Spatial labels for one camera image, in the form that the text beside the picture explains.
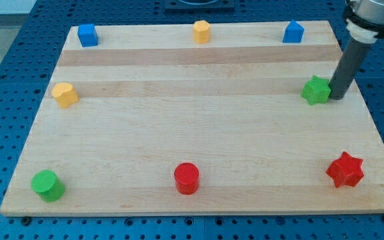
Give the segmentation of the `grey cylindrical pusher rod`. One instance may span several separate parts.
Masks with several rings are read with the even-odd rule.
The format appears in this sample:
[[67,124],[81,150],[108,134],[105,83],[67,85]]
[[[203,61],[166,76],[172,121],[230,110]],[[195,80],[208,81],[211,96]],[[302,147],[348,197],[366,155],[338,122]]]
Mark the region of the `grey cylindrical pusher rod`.
[[351,38],[329,82],[329,98],[334,100],[344,98],[370,48],[377,40],[377,32],[364,29],[350,19],[347,19],[346,23]]

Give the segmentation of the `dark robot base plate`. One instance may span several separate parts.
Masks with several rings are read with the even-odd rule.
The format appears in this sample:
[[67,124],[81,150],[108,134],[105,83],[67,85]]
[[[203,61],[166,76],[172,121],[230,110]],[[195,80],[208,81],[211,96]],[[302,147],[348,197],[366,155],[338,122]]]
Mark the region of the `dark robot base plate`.
[[236,0],[164,0],[165,11],[234,9]]

